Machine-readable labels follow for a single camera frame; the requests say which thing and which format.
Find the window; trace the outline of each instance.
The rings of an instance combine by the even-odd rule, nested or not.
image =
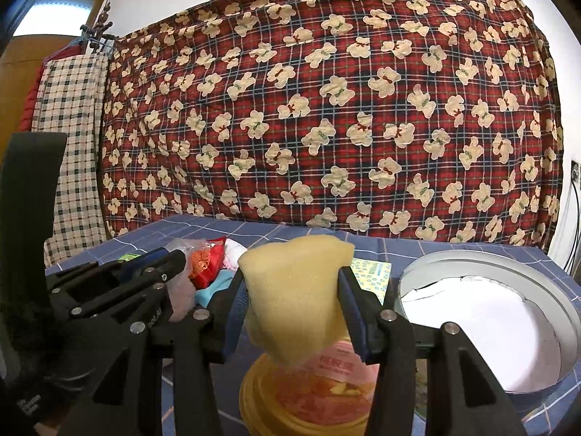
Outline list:
[[[104,0],[36,0],[14,36],[62,34],[80,36],[80,27],[92,26]]]

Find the light blue object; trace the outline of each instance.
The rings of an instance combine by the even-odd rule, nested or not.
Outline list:
[[[202,305],[204,308],[210,303],[212,295],[220,290],[225,290],[230,286],[234,273],[229,270],[222,269],[216,280],[214,280],[207,288],[196,290],[196,304]]]

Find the black cable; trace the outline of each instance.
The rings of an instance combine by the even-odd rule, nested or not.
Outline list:
[[[564,271],[567,272],[567,268],[569,267],[569,262],[571,261],[571,268],[573,267],[575,256],[577,255],[577,248],[579,247],[579,222],[581,221],[581,211],[579,211],[579,193],[577,192],[577,187],[575,186],[575,182],[571,182],[571,186],[573,187],[573,192],[575,192],[575,204],[577,205],[577,225],[575,228],[575,237],[574,243],[571,247],[571,251],[569,252],[569,257],[567,257],[567,262],[565,262]]]

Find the yellow sponge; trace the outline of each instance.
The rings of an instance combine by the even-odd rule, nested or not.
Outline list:
[[[333,236],[303,236],[248,250],[238,260],[251,305],[251,341],[277,364],[297,365],[347,336],[337,273],[354,246]]]

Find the beige plaid fabric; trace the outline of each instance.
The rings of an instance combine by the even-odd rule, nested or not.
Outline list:
[[[34,107],[33,131],[69,135],[54,198],[53,236],[44,244],[45,265],[106,240],[97,188],[97,162],[109,61],[87,54],[46,65]]]

